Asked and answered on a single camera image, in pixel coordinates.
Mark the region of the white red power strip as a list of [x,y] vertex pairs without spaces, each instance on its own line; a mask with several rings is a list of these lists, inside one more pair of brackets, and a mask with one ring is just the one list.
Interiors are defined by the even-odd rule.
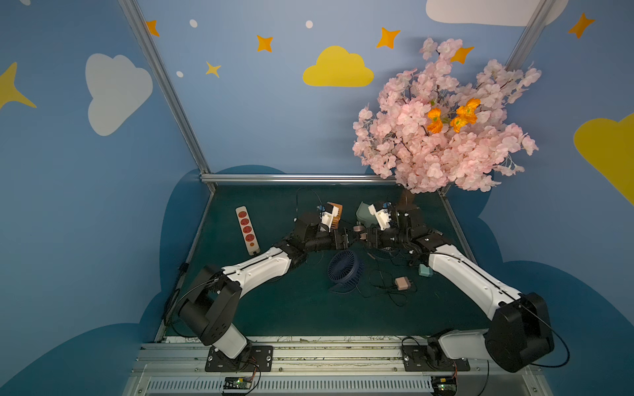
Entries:
[[259,254],[259,241],[254,232],[254,226],[250,219],[249,211],[245,206],[239,206],[235,209],[235,213],[239,221],[242,237],[249,255],[255,256]]

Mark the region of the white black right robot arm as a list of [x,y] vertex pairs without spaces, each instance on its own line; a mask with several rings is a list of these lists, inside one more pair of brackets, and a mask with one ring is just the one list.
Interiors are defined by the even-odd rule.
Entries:
[[452,282],[487,316],[488,328],[453,330],[434,338],[432,350],[449,359],[493,361],[515,373],[554,350],[546,301],[523,294],[476,265],[439,231],[424,224],[415,205],[360,208],[361,232],[372,248],[407,252]]

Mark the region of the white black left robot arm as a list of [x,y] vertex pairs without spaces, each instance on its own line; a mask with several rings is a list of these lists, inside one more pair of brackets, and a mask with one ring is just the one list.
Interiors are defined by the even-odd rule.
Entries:
[[207,266],[177,300],[174,313],[201,343],[236,359],[249,345],[233,325],[240,300],[266,282],[303,264],[310,253],[349,248],[355,237],[347,229],[329,229],[316,214],[304,214],[295,229],[269,250],[227,267]]

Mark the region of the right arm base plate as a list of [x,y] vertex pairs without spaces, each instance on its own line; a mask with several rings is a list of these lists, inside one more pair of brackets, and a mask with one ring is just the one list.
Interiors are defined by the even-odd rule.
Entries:
[[435,346],[404,345],[401,347],[401,354],[404,368],[408,372],[467,372],[471,370],[467,360],[449,359]]

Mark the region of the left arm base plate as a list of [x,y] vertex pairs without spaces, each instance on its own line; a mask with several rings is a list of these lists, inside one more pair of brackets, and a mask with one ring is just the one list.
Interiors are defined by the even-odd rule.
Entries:
[[206,359],[205,371],[211,373],[247,372],[255,368],[260,372],[272,369],[274,347],[249,344],[235,358],[230,358],[218,348],[212,347]]

